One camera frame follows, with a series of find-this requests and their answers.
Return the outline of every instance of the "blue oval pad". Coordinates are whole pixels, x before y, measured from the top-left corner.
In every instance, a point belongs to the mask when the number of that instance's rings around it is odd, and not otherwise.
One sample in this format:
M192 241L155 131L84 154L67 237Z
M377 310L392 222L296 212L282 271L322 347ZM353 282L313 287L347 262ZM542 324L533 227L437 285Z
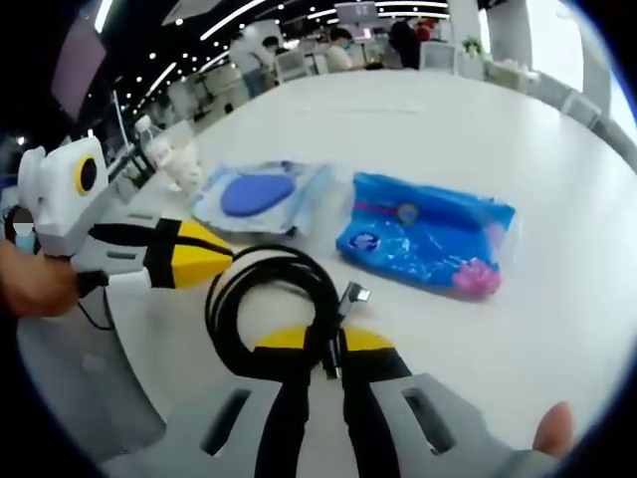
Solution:
M221 196L221 209L233 217L249 217L276 206L295 190L284 174L246 174L232 181Z

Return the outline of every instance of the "sticker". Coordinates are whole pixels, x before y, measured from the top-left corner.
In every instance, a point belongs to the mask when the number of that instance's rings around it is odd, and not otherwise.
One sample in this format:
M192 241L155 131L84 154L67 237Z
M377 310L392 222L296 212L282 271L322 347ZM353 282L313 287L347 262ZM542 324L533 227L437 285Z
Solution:
M349 239L349 245L362 251L373 251L378 247L380 240L377 236L363 232Z
M411 225L416 222L416 219L418 219L418 212L419 211L416 206L406 202L398 208L396 215L404 224Z

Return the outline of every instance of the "desk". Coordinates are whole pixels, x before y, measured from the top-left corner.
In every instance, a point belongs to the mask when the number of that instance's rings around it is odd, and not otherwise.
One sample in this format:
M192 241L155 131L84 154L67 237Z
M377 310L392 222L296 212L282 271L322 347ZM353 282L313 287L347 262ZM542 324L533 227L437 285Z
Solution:
M372 291L351 324L393 340L414 373L431 373L480 408L495 436L529 447L539 419L560 400L570 402L581 434L611 397L637 331L637 176L573 119L459 77L359 72L284 84L197 142L206 168L283 158L337 165L341 186L320 207L312 236L297 245L341 290L355 280ZM481 304L454 301L341 262L333 243L357 169L512 204L518 237L501 290ZM131 205L187 216L161 174ZM164 419L177 401L227 373L205 332L206 290L108 291L125 353ZM311 315L301 298L259 290L242 306L239 330L253 344ZM308 435L326 429L309 425ZM328 440L317 443L330 448Z

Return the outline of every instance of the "transparent plastic bag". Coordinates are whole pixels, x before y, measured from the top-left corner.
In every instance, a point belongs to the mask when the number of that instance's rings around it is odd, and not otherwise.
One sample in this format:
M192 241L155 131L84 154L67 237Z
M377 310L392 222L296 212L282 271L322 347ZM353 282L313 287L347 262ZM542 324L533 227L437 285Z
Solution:
M354 176L351 219L336 240L344 258L410 284L473 298L502 282L498 253L516 210L379 174Z

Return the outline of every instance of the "human hand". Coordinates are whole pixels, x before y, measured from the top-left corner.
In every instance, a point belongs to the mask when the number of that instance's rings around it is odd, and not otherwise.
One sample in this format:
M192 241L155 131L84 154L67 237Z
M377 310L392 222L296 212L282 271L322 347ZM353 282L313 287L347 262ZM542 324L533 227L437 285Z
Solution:
M539 421L533 450L561 459L568 454L573 442L573 419L568 403L562 401Z
M0 240L0 293L15 317L55 317L79 298L68 259L27 254Z

